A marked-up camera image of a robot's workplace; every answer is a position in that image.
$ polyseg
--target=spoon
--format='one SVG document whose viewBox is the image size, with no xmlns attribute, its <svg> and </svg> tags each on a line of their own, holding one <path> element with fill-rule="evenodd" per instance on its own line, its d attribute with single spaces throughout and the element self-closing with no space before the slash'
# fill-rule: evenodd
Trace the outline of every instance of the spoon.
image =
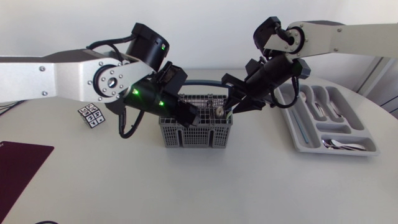
<svg viewBox="0 0 398 224">
<path fill-rule="evenodd" d="M 335 146 L 338 146 L 338 147 L 346 146 L 346 147 L 357 148 L 359 150 L 364 150 L 364 151 L 366 150 L 365 147 L 360 145 L 360 144 L 344 144 L 344 143 L 341 143 L 341 142 L 339 142 L 337 140 L 334 140 L 334 139 L 331 139 L 330 142 L 332 144 L 334 144 Z"/>
<path fill-rule="evenodd" d="M 335 105 L 335 103 L 333 101 L 330 101 L 331 107 L 333 108 L 333 111 L 337 114 L 337 116 L 340 118 L 343 115 L 341 115 L 341 113 L 337 110 L 337 107 Z"/>
</svg>

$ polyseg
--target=white wall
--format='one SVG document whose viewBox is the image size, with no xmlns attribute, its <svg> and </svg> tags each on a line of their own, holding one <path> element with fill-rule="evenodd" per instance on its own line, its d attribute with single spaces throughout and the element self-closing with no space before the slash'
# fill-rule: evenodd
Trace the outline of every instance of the white wall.
<svg viewBox="0 0 398 224">
<path fill-rule="evenodd" d="M 261 54 L 254 30 L 269 16 L 295 21 L 395 23 L 398 1 L 99 1 L 1 0 L 0 55 L 47 55 L 129 35 L 135 22 L 170 43 L 167 60 L 183 68 L 244 68 Z M 308 58 L 312 75 L 354 87 L 372 57 Z"/>
</svg>

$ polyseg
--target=black cylinder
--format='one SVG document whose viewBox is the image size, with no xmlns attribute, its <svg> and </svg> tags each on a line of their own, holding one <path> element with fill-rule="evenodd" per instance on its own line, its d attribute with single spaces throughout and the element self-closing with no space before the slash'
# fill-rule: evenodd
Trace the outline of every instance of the black cylinder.
<svg viewBox="0 0 398 224">
<path fill-rule="evenodd" d="M 142 79 L 131 86 L 124 103 L 133 108 L 159 116 L 172 116 L 178 98 L 160 93 L 159 88 L 150 80 Z"/>
<path fill-rule="evenodd" d="M 157 72 L 169 51 L 169 43 L 158 33 L 140 23 L 134 26 L 132 34 L 135 39 L 131 41 L 126 54 L 142 60 Z"/>
<path fill-rule="evenodd" d="M 261 100 L 293 76 L 292 65 L 285 55 L 273 57 L 255 74 L 246 80 L 246 88 L 251 97 Z"/>
</svg>

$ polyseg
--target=black cable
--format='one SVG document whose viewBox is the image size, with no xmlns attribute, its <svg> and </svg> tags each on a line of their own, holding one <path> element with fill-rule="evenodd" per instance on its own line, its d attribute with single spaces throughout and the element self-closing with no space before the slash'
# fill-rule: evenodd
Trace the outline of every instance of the black cable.
<svg viewBox="0 0 398 224">
<path fill-rule="evenodd" d="M 393 97 L 393 99 L 391 99 L 391 100 L 389 100 L 389 101 L 387 101 L 387 102 L 383 103 L 383 104 L 382 104 L 382 105 L 380 105 L 380 106 L 384 106 L 384 105 L 386 105 L 386 104 L 390 103 L 392 100 L 394 100 L 394 99 L 396 99 L 396 98 L 398 98 L 398 96 L 396 96 L 396 97 Z"/>
<path fill-rule="evenodd" d="M 296 103 L 297 99 L 299 98 L 299 92 L 300 92 L 299 79 L 297 77 L 292 77 L 292 84 L 293 84 L 293 89 L 294 89 L 294 94 L 295 94 L 293 101 L 287 105 L 282 105 L 278 102 L 278 99 L 275 97 L 274 90 L 270 90 L 273 104 L 275 104 L 279 108 L 286 109 L 286 108 L 290 108 L 291 106 L 293 106 Z"/>
<path fill-rule="evenodd" d="M 8 104 L 8 105 L 4 105 L 4 106 L 0 106 L 0 107 L 9 107 L 9 106 L 14 105 L 14 104 L 16 104 L 16 103 L 18 103 L 18 102 L 13 102 L 13 103 L 10 103 L 10 104 Z"/>
<path fill-rule="evenodd" d="M 14 107 L 20 105 L 20 104 L 23 103 L 23 102 L 25 102 L 25 100 L 18 101 L 18 102 L 16 102 L 16 103 L 14 103 L 14 105 L 9 106 L 9 107 L 7 107 L 7 108 L 1 108 L 0 110 L 5 110 L 5 111 L 3 111 L 2 113 L 0 113 L 0 116 L 3 115 L 3 114 L 5 114 L 5 113 L 7 113 L 9 110 L 13 109 Z"/>
<path fill-rule="evenodd" d="M 58 223 L 56 223 L 54 221 L 41 221 L 41 222 L 38 222 L 36 224 L 58 224 Z"/>
<path fill-rule="evenodd" d="M 398 110 L 398 108 L 393 109 L 392 111 L 390 111 L 390 113 L 392 113 L 392 112 L 394 112 L 394 111 L 396 111 L 396 110 Z"/>
<path fill-rule="evenodd" d="M 134 35 L 130 35 L 128 37 L 123 37 L 123 38 L 119 38 L 119 39 L 100 40 L 100 41 L 94 42 L 94 43 L 90 44 L 89 46 L 87 46 L 87 49 L 93 50 L 97 47 L 101 47 L 101 46 L 108 45 L 108 44 L 122 44 L 122 43 L 132 41 L 132 40 L 134 40 L 134 38 L 135 38 Z"/>
<path fill-rule="evenodd" d="M 123 113 L 119 115 L 119 134 L 122 138 L 127 139 L 131 137 L 141 122 L 142 117 L 144 116 L 145 111 L 140 110 L 136 122 L 134 125 L 131 126 L 130 131 L 124 133 L 124 128 L 126 127 L 126 108 L 124 109 Z"/>
<path fill-rule="evenodd" d="M 118 60 L 120 62 L 123 62 L 123 57 L 122 57 L 122 54 L 120 53 L 119 49 L 113 44 L 108 44 L 108 46 L 112 47 L 112 49 L 116 52 L 116 55 L 118 56 Z"/>
</svg>

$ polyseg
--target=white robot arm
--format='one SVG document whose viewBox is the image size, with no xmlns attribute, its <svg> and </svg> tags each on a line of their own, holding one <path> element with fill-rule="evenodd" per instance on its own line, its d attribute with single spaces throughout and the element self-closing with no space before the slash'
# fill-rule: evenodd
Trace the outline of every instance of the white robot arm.
<svg viewBox="0 0 398 224">
<path fill-rule="evenodd" d="M 307 78 L 310 67 L 302 57 L 327 53 L 346 53 L 398 58 L 398 24 L 346 26 L 330 21 L 294 22 L 283 30 L 277 17 L 270 17 L 254 32 L 257 48 L 265 58 L 246 65 L 242 81 L 226 74 L 222 82 L 233 88 L 226 107 L 237 105 L 233 112 L 261 110 L 266 102 L 287 108 L 299 95 L 299 78 Z M 296 97 L 281 105 L 274 90 L 292 79 Z"/>
</svg>

